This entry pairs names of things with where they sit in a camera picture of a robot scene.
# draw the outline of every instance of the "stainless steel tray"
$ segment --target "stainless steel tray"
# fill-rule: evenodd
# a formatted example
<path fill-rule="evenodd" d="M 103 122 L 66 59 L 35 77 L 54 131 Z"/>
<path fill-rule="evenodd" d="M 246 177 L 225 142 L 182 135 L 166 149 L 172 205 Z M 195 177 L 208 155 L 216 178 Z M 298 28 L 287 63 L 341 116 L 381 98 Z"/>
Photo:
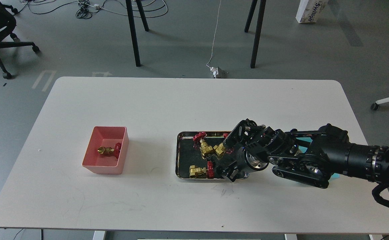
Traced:
<path fill-rule="evenodd" d="M 180 132 L 176 137 L 176 161 L 175 161 L 175 174 L 180 179 L 190 180 L 224 180 L 221 175 L 215 173 L 213 179 L 196 178 L 191 179 L 189 177 L 190 166 L 196 165 L 197 167 L 207 167 L 207 160 L 201 156 L 199 148 L 193 147 L 193 137 L 199 132 L 206 132 L 207 136 L 205 140 L 211 146 L 218 145 L 224 140 L 223 134 L 230 133 L 230 131 L 197 131 L 197 132 Z M 233 162 L 233 154 L 225 154 L 220 160 L 220 165 L 226 165 Z M 246 179 L 249 173 L 238 173 L 237 179 Z"/>

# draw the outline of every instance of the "white cable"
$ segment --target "white cable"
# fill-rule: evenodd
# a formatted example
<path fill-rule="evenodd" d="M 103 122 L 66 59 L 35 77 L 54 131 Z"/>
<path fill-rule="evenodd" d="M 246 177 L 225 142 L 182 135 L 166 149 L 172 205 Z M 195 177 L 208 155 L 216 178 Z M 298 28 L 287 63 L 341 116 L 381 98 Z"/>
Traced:
<path fill-rule="evenodd" d="M 91 6 L 91 7 L 95 8 L 94 6 L 92 6 L 92 5 L 89 5 L 89 4 L 87 4 L 87 3 L 81 3 L 81 2 L 78 2 L 78 3 L 80 3 L 80 4 L 84 4 L 84 5 L 88 5 L 88 6 Z"/>
<path fill-rule="evenodd" d="M 214 52 L 214 42 L 216 40 L 216 33 L 217 33 L 217 26 L 219 25 L 219 16 L 220 16 L 220 6 L 221 6 L 221 1 L 220 0 L 220 5 L 219 5 L 219 12 L 217 13 L 217 24 L 216 24 L 216 31 L 214 32 L 214 39 L 213 39 L 213 48 L 211 49 L 211 58 L 207 62 L 207 67 L 211 68 L 208 64 L 211 62 L 211 59 L 213 59 L 213 52 Z"/>
<path fill-rule="evenodd" d="M 122 15 L 122 16 L 128 16 L 128 15 L 125 15 L 125 14 L 121 14 L 121 13 L 118 13 L 118 12 L 113 12 L 113 11 L 107 10 L 107 9 L 105 9 L 105 8 L 101 8 L 101 9 L 103 9 L 103 10 L 105 10 L 105 11 L 107 11 L 107 12 L 119 14 L 119 15 Z"/>

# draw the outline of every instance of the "brass valve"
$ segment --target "brass valve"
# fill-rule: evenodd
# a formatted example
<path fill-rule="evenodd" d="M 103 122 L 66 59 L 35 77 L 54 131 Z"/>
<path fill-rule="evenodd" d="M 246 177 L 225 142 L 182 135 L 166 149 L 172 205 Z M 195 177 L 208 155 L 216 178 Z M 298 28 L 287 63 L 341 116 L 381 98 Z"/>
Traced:
<path fill-rule="evenodd" d="M 201 140 L 200 140 L 200 143 L 201 143 L 201 147 L 200 147 L 200 149 L 201 149 L 201 155 L 202 155 L 202 158 L 205 159 L 206 156 L 207 156 L 208 154 L 211 154 L 211 153 L 214 152 L 214 149 L 213 149 L 213 147 L 211 147 L 211 146 L 205 141 L 205 139 L 201 139 Z"/>
<path fill-rule="evenodd" d="M 197 167 L 196 165 L 190 166 L 190 178 L 196 179 L 207 175 L 206 167 Z"/>
<path fill-rule="evenodd" d="M 99 154 L 103 154 L 104 156 L 107 156 L 107 157 L 109 157 L 109 156 L 114 156 L 114 148 L 112 148 L 112 147 L 103 147 L 103 146 L 100 146 L 99 148 L 98 148 L 98 153 Z"/>
<path fill-rule="evenodd" d="M 216 151 L 217 157 L 219 158 L 222 158 L 222 156 L 224 156 L 224 154 L 226 153 L 226 148 L 224 147 L 223 143 L 214 146 L 214 150 Z"/>

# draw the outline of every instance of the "chair caster wheel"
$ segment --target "chair caster wheel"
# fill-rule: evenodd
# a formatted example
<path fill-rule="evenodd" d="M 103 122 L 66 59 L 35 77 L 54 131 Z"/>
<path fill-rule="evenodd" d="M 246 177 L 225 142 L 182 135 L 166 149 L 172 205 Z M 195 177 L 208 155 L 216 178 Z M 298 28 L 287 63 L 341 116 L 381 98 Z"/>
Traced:
<path fill-rule="evenodd" d="M 4 79 L 11 79 L 12 75 L 10 73 L 3 73 L 3 78 Z"/>
<path fill-rule="evenodd" d="M 377 111 L 380 108 L 380 104 L 373 103 L 371 104 L 371 110 Z"/>
<path fill-rule="evenodd" d="M 9 36 L 15 41 L 15 38 L 18 38 L 15 33 L 11 32 Z"/>
<path fill-rule="evenodd" d="M 38 46 L 33 46 L 31 49 L 33 49 L 33 52 L 35 52 L 35 53 L 40 52 L 40 49 Z"/>

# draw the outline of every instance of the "black cable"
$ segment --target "black cable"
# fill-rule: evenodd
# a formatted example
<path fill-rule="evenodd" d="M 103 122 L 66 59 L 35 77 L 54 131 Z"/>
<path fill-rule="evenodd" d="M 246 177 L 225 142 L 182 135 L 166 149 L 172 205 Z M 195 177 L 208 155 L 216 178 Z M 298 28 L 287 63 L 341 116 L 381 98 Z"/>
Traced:
<path fill-rule="evenodd" d="M 68 5 L 68 4 L 71 4 L 71 3 L 76 3 L 76 2 L 78 2 L 78 1 L 74 1 L 74 2 L 70 2 L 70 3 L 62 4 L 61 6 L 58 6 L 58 7 L 56 7 L 55 9 L 53 9 L 53 10 L 51 10 L 51 11 L 49 11 L 49 12 L 42 12 L 42 13 L 33 12 L 33 11 L 31 11 L 31 9 L 30 9 L 30 4 L 28 4 L 28 9 L 29 9 L 30 12 L 33 13 L 33 14 L 42 15 L 42 14 L 51 13 L 51 12 L 53 12 L 53 11 L 59 9 L 59 8 L 62 7 L 62 6 L 65 6 L 65 5 Z"/>
<path fill-rule="evenodd" d="M 30 2 L 30 6 L 38 6 L 38 5 L 48 4 L 48 3 L 53 3 L 53 2 L 55 2 L 55 1 L 56 1 L 56 0 L 52 0 L 52 1 L 46 2 L 46 3 L 31 1 L 31 2 Z"/>
<path fill-rule="evenodd" d="M 23 7 L 21 10 L 19 10 L 16 14 L 14 14 L 14 16 L 17 15 L 17 14 L 19 14 L 20 12 L 22 12 L 26 6 L 28 6 L 28 2 L 24 5 L 24 7 Z"/>
<path fill-rule="evenodd" d="M 105 0 L 104 3 L 103 3 L 103 5 L 101 6 L 101 8 L 103 8 L 104 5 L 106 4 L 106 2 L 108 2 L 108 1 L 109 1 L 109 0 Z M 116 2 L 120 3 L 120 5 L 122 5 L 122 6 L 126 9 L 126 6 L 124 6 L 120 1 L 118 1 L 118 0 L 110 0 L 110 1 L 116 1 Z M 169 9 L 168 9 L 168 7 L 167 7 L 167 4 L 166 4 L 166 2 L 165 2 L 164 0 L 162 0 L 162 2 L 163 2 L 163 6 L 161 6 L 161 7 L 158 8 L 158 9 L 162 9 L 162 8 L 166 7 L 166 12 L 165 12 L 164 14 L 161 14 L 161 15 L 158 15 L 158 16 L 146 17 L 146 18 L 158 18 L 158 17 L 161 17 L 161 16 L 167 14 L 168 11 L 169 11 Z M 144 10 L 144 12 L 153 12 L 153 11 L 156 11 L 156 10 L 158 10 L 158 9 L 155 9 L 155 10 Z"/>
<path fill-rule="evenodd" d="M 19 232 L 17 232 L 17 233 L 15 234 L 15 237 L 13 237 L 13 240 L 15 240 L 16 236 L 17 236 L 22 230 L 24 230 L 24 228 L 21 229 Z"/>

